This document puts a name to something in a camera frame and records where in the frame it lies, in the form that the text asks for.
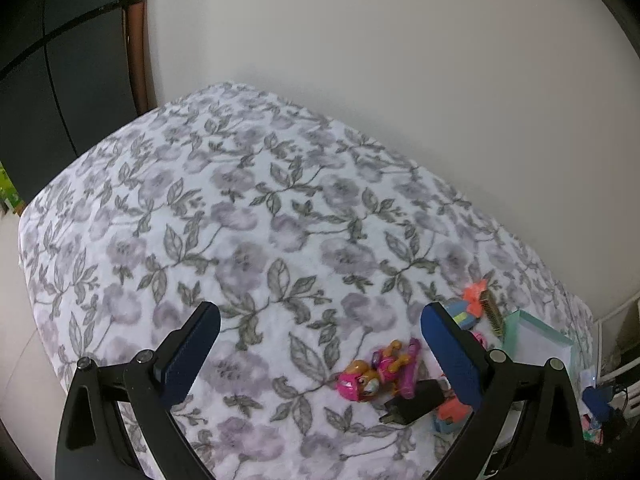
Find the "black power adapter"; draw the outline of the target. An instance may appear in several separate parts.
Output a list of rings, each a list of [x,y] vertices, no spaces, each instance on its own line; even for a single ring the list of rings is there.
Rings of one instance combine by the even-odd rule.
[[[385,413],[378,419],[381,424],[409,426],[436,410],[446,400],[445,391],[438,380],[421,380],[416,383],[414,396],[406,399],[394,396],[384,404]]]

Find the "floral grey white blanket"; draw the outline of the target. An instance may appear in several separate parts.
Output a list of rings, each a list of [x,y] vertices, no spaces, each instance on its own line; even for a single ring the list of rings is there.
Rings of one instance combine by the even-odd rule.
[[[419,479],[452,443],[385,425],[335,376],[418,336],[477,282],[594,358],[592,315],[449,183],[338,120],[215,84],[130,122],[27,206],[20,263],[63,387],[76,363],[156,348],[203,301],[222,330],[174,410],[221,479]]]

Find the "gold patterned hair comb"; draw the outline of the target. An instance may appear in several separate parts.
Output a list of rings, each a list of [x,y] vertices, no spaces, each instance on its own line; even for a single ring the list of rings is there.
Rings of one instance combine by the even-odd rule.
[[[498,308],[496,298],[491,290],[485,289],[480,294],[480,304],[488,318],[492,333],[500,340],[504,339],[504,319]]]

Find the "orange blue toy case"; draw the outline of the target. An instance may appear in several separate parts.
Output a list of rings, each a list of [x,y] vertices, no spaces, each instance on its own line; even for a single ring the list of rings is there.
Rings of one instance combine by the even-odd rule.
[[[462,298],[446,307],[449,315],[462,330],[472,330],[480,322],[484,313],[482,295],[486,288],[487,282],[485,280],[466,286]]]
[[[452,434],[466,424],[472,413],[473,409],[463,404],[457,396],[448,396],[435,410],[434,428],[441,434]]]

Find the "white wooden shelf unit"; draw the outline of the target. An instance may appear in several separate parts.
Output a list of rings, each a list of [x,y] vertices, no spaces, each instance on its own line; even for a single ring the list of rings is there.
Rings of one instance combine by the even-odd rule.
[[[599,318],[596,329],[598,384],[639,365],[639,294]]]

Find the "teal cardboard box tray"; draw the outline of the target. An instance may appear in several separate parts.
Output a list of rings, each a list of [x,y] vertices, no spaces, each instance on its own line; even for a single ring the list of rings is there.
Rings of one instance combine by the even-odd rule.
[[[574,380],[576,349],[574,341],[524,310],[517,310],[504,319],[503,351],[514,361],[544,365],[548,359],[558,359]]]

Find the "dark wardrobe door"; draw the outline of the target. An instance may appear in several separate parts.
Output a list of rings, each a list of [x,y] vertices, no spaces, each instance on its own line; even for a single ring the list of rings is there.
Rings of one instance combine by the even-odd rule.
[[[1,163],[30,203],[149,110],[146,0],[1,0]]]

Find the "pink puppy toy figure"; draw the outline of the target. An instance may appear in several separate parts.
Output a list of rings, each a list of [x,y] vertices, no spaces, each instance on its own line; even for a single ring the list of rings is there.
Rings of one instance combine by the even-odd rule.
[[[413,399],[421,349],[422,344],[416,338],[411,338],[408,344],[393,340],[373,352],[369,361],[350,362],[338,375],[336,390],[352,402],[368,402],[382,393]]]

